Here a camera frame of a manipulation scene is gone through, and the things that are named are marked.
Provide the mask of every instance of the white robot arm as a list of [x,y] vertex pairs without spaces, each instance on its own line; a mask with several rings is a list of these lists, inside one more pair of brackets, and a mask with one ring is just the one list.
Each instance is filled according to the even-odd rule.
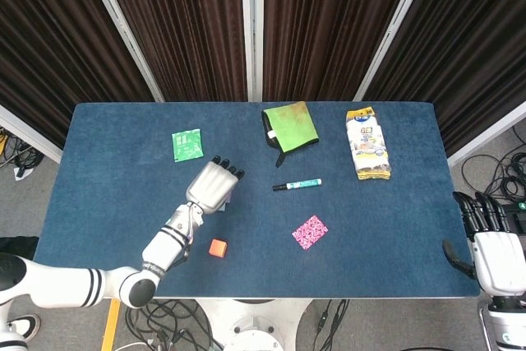
[[453,195],[462,211],[473,265],[462,262],[447,240],[442,243],[445,257],[492,297],[488,311],[499,350],[526,349],[526,308],[519,298],[526,292],[526,260],[519,238],[510,232],[495,199],[478,192],[476,199],[462,192]]
[[176,209],[142,252],[141,270],[51,267],[0,253],[0,350],[27,349],[24,339],[7,329],[12,299],[21,295],[30,295],[36,306],[46,308],[91,307],[103,298],[144,307],[166,272],[186,260],[194,231],[203,224],[202,215],[217,211],[243,175],[219,156],[207,163],[187,189],[189,202]]

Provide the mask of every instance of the marker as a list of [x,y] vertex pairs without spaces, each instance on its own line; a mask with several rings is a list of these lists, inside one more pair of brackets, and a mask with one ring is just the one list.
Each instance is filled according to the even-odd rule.
[[321,185],[321,178],[306,181],[287,182],[286,184],[274,185],[272,187],[272,191],[285,191],[287,189],[316,187],[318,185]]

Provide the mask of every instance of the white shoe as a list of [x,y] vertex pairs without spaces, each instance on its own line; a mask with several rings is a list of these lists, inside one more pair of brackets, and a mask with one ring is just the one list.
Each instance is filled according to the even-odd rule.
[[30,341],[40,329],[40,317],[35,314],[21,316],[9,321],[7,327],[11,332],[16,332],[23,336],[25,341]]

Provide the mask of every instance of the pink sticky note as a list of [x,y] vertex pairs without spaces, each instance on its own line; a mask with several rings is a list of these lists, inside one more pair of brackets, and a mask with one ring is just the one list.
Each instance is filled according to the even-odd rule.
[[328,229],[318,217],[313,215],[302,226],[293,232],[296,241],[304,250],[307,250],[312,244],[320,240]]

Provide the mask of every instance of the orange cube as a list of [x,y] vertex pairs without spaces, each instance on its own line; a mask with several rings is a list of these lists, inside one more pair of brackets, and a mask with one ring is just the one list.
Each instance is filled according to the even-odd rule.
[[219,258],[224,257],[224,253],[227,251],[227,242],[214,238],[212,244],[210,244],[209,254],[217,256]]

